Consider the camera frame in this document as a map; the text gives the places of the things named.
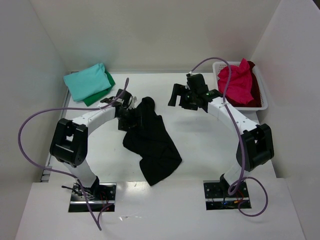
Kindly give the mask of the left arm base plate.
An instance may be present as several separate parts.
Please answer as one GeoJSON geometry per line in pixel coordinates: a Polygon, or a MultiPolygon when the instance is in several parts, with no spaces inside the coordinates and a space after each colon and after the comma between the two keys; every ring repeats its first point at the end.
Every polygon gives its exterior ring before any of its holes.
{"type": "MultiPolygon", "coordinates": [[[[85,197],[82,193],[81,187],[78,183],[74,183],[71,190],[70,202],[68,207],[69,213],[85,213],[89,212],[85,197]]],[[[105,212],[115,211],[115,199],[116,199],[116,183],[101,183],[99,185],[99,192],[96,195],[87,194],[88,203],[93,212],[100,212],[104,207],[107,208],[105,212]]]]}

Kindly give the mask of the black t shirt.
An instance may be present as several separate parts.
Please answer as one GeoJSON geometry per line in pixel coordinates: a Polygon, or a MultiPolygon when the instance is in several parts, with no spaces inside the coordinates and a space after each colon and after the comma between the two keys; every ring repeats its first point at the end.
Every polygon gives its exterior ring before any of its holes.
{"type": "Polygon", "coordinates": [[[155,112],[155,101],[149,96],[144,97],[136,110],[141,113],[142,123],[127,131],[122,144],[141,156],[140,170],[152,187],[170,176],[182,163],[182,158],[162,116],[155,112]]]}

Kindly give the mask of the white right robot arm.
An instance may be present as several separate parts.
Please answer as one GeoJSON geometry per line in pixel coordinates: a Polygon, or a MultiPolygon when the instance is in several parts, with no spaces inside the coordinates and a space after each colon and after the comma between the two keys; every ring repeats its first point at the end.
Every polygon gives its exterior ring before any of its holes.
{"type": "Polygon", "coordinates": [[[186,80],[185,85],[173,85],[168,105],[179,105],[192,111],[202,109],[237,134],[236,163],[220,177],[224,191],[230,196],[238,190],[249,172],[274,157],[271,128],[248,119],[217,89],[210,90],[202,74],[188,73],[186,80]]]}

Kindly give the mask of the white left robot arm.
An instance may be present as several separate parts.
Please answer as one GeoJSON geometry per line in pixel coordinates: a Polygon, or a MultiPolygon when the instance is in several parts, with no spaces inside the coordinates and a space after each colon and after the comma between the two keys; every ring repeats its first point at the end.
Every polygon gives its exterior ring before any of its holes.
{"type": "Polygon", "coordinates": [[[76,176],[87,194],[93,196],[102,191],[98,176],[86,160],[90,134],[114,119],[118,120],[121,131],[137,126],[136,101],[137,98],[131,93],[119,89],[116,96],[102,99],[94,110],[73,119],[62,118],[58,121],[49,152],[76,176]]]}

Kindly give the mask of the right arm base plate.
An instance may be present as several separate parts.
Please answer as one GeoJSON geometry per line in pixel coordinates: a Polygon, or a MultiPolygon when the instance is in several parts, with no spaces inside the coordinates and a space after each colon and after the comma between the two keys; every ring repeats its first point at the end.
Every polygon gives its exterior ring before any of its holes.
{"type": "Polygon", "coordinates": [[[251,209],[250,196],[247,184],[242,182],[234,195],[227,195],[221,188],[220,182],[204,181],[204,197],[206,210],[234,210],[240,204],[240,209],[251,209]]]}

